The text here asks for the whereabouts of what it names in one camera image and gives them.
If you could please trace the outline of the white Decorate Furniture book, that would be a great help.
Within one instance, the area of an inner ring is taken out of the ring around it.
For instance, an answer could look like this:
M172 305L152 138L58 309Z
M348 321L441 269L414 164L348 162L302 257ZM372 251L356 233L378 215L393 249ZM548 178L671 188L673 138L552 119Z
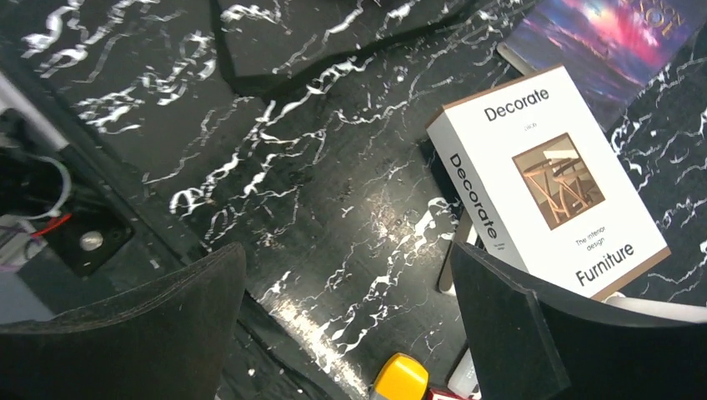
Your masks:
M565 67L445 105L427 125L487 252L603 300L670 250Z

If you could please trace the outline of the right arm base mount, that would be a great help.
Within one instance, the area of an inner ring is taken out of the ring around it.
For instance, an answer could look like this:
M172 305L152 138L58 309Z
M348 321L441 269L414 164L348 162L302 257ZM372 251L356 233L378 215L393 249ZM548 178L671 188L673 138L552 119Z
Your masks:
M47 321L127 289L114 276L134 235L65 152L67 140L1 77L1 322Z

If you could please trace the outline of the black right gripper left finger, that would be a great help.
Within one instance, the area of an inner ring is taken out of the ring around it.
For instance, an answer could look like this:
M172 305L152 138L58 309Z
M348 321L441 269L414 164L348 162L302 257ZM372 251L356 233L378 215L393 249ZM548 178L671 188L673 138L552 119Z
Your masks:
M245 273L234 242L46 322L2 325L2 398L215 398Z

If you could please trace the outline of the purple galaxy cover book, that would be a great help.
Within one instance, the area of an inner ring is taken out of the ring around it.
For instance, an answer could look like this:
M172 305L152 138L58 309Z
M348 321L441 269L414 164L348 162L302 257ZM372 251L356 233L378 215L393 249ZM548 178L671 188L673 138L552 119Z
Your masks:
M607 129L705 21L702 0L543 0L497 51L523 75L563 65Z

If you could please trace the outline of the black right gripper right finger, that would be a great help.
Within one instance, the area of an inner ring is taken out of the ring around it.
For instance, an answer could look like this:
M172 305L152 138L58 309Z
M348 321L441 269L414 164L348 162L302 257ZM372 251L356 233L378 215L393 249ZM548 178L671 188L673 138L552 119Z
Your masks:
M462 242L449 265L483 398L705 398L704 307L593 300Z

